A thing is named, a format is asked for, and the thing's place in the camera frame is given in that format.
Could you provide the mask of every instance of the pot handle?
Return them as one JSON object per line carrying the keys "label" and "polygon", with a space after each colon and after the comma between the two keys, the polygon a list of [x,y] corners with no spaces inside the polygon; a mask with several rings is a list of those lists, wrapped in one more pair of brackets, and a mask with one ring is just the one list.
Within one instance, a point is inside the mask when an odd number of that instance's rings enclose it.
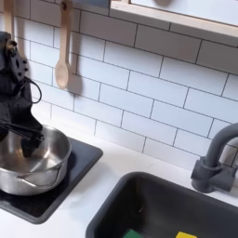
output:
{"label": "pot handle", "polygon": [[36,189],[40,189],[40,190],[49,189],[49,188],[55,186],[58,183],[58,181],[60,179],[61,167],[62,167],[62,165],[59,168],[54,169],[54,170],[58,170],[56,179],[55,179],[55,181],[53,181],[52,183],[47,184],[47,185],[36,185],[36,184],[33,184],[33,183],[31,183],[31,182],[29,182],[26,179],[21,178],[21,177],[19,177],[19,179],[22,182],[26,183],[27,185],[31,186],[32,188],[36,188]]}

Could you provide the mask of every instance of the tile backsplash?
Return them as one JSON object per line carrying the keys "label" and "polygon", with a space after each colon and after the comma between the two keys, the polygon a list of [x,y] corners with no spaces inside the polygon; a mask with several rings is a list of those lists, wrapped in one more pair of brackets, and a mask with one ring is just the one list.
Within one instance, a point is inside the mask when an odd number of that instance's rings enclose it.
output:
{"label": "tile backsplash", "polygon": [[[73,75],[60,90],[59,3],[16,0],[16,40],[43,92],[36,117],[190,170],[216,133],[238,122],[237,38],[104,8],[74,5]],[[235,165],[237,148],[230,141],[221,162]]]}

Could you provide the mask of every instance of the gray faucet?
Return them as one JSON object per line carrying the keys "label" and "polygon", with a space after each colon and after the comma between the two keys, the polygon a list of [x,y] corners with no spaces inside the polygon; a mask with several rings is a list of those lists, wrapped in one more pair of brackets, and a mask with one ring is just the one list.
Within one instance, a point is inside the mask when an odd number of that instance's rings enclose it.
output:
{"label": "gray faucet", "polygon": [[222,166],[219,158],[226,144],[234,138],[238,138],[238,123],[227,126],[216,134],[206,156],[196,162],[192,171],[192,186],[195,190],[202,193],[231,190],[237,168]]}

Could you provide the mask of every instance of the hanging utensil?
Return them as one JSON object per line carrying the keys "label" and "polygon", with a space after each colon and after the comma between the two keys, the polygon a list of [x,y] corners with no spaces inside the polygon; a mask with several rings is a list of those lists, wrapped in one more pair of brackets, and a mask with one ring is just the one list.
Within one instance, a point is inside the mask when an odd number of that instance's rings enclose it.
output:
{"label": "hanging utensil", "polygon": [[61,10],[61,27],[60,27],[60,46],[59,61],[56,65],[56,81],[59,88],[67,87],[70,78],[69,49],[70,49],[70,33],[71,33],[71,12],[73,3],[64,0],[60,4]]}
{"label": "hanging utensil", "polygon": [[11,34],[11,39],[14,40],[14,0],[4,0],[4,20],[5,31]]}

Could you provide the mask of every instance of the black cooktop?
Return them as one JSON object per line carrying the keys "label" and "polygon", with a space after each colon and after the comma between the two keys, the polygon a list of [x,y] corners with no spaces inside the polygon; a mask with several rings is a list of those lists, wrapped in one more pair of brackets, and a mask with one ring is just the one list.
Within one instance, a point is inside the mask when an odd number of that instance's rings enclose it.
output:
{"label": "black cooktop", "polygon": [[72,153],[65,179],[52,191],[35,196],[16,196],[0,191],[0,208],[34,224],[55,212],[78,182],[102,156],[102,150],[71,139]]}

